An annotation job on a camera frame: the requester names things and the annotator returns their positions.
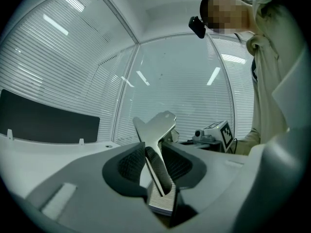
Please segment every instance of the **cable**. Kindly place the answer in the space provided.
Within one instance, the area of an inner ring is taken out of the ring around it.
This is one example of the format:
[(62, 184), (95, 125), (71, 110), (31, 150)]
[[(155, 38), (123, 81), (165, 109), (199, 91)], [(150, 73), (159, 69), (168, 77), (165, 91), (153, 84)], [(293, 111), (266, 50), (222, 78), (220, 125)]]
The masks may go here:
[(235, 138), (234, 140), (236, 140), (236, 144), (235, 144), (235, 148), (234, 148), (234, 153), (233, 153), (233, 154), (235, 154), (235, 151), (237, 150), (237, 145), (238, 145), (238, 140), (237, 140), (237, 138)]

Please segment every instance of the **fluorescent light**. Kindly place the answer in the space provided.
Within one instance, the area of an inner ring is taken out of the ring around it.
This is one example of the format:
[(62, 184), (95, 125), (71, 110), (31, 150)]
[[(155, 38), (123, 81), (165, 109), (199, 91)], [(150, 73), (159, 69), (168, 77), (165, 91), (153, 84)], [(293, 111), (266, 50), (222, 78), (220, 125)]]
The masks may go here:
[(121, 79), (123, 79), (125, 82), (127, 82), (127, 84), (128, 84), (130, 87), (135, 87), (135, 86), (133, 86), (126, 78), (124, 78), (123, 76), (121, 77)]
[(213, 81), (216, 78), (216, 76), (218, 75), (219, 71), (220, 71), (220, 68), (216, 67), (215, 70), (213, 71), (212, 76), (210, 77), (207, 85), (211, 85), (213, 83)]
[(45, 19), (48, 23), (57, 28), (60, 32), (64, 33), (65, 35), (68, 35), (68, 31), (66, 29), (64, 29), (62, 26), (60, 26), (51, 18), (49, 18), (46, 14), (43, 14), (43, 19)]
[(83, 4), (81, 4), (78, 0), (66, 0), (68, 3), (71, 4), (77, 11), (82, 12), (84, 10)]
[(232, 62), (237, 62), (237, 63), (242, 63), (242, 64), (246, 63), (245, 59), (239, 58), (237, 56), (233, 56), (229, 54), (222, 54), (222, 56), (223, 56), (223, 59), (227, 61), (232, 61)]
[(142, 75), (141, 71), (136, 71), (136, 73), (141, 77), (141, 79), (146, 83), (146, 85), (150, 85), (149, 82), (147, 82), (146, 78), (144, 75)]

